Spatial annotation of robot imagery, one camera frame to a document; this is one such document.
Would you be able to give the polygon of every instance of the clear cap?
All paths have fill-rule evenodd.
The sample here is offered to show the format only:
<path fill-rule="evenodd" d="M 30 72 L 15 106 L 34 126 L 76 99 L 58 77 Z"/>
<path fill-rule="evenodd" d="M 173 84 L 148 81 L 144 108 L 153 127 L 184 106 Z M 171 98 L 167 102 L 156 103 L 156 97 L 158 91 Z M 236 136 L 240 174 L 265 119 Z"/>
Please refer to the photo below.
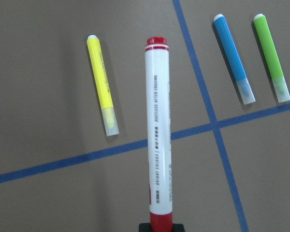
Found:
<path fill-rule="evenodd" d="M 256 101 L 255 96 L 253 96 L 248 78 L 244 78 L 236 81 L 238 90 L 240 91 L 244 105 L 253 103 Z"/>
<path fill-rule="evenodd" d="M 278 102 L 290 101 L 290 94 L 285 77 L 272 79 Z"/>
<path fill-rule="evenodd" d="M 119 134 L 116 116 L 113 107 L 101 109 L 106 136 Z"/>

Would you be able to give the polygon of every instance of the green marker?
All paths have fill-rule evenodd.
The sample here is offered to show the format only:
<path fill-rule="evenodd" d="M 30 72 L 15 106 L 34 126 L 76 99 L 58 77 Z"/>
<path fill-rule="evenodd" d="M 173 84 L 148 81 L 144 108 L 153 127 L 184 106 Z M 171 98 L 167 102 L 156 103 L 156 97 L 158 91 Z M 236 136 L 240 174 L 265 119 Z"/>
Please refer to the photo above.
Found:
<path fill-rule="evenodd" d="M 271 74 L 278 102 L 289 101 L 290 94 L 266 18 L 263 14 L 258 14 L 255 16 L 253 22 L 255 24 L 266 63 Z"/>

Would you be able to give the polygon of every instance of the white marker barrel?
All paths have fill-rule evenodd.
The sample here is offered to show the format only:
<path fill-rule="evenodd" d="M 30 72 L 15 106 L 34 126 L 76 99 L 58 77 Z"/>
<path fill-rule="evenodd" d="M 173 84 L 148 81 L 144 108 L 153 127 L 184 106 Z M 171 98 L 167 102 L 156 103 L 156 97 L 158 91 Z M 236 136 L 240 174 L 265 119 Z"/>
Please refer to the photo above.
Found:
<path fill-rule="evenodd" d="M 152 37 L 145 47 L 147 138 L 152 232 L 171 232 L 172 159 L 170 129 L 169 47 Z"/>

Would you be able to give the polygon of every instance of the marker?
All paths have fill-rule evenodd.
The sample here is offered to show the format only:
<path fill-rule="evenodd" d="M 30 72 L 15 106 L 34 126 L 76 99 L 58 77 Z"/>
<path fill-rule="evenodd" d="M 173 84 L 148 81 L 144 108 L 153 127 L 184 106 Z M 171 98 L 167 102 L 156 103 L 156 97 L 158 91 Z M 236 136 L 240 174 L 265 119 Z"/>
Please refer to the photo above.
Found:
<path fill-rule="evenodd" d="M 110 87 L 104 67 L 100 41 L 95 35 L 89 35 L 87 46 L 93 75 L 98 91 L 106 136 L 119 134 Z"/>
<path fill-rule="evenodd" d="M 214 24 L 218 32 L 223 49 L 226 53 L 228 62 L 232 69 L 232 73 L 236 80 L 238 90 L 240 91 L 244 105 L 255 102 L 250 84 L 240 56 L 237 52 L 234 40 L 232 38 L 227 20 L 222 14 L 218 14 L 214 18 Z"/>
<path fill-rule="evenodd" d="M 147 138 L 152 232 L 171 232 L 172 171 L 169 47 L 152 37 L 145 47 Z"/>
<path fill-rule="evenodd" d="M 278 102 L 290 100 L 290 94 L 282 72 L 274 42 L 263 14 L 258 14 L 253 20 L 261 43 L 266 64 L 269 68 Z"/>

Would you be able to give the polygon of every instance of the yellow marker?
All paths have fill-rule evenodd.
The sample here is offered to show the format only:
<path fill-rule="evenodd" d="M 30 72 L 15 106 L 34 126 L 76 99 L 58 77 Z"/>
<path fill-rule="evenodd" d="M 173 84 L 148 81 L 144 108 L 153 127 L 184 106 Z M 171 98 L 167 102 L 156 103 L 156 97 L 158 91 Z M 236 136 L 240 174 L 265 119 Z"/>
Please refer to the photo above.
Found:
<path fill-rule="evenodd" d="M 89 35 L 87 46 L 91 60 L 93 75 L 98 91 L 106 135 L 119 134 L 114 112 L 110 87 L 108 86 L 100 41 L 95 35 Z"/>

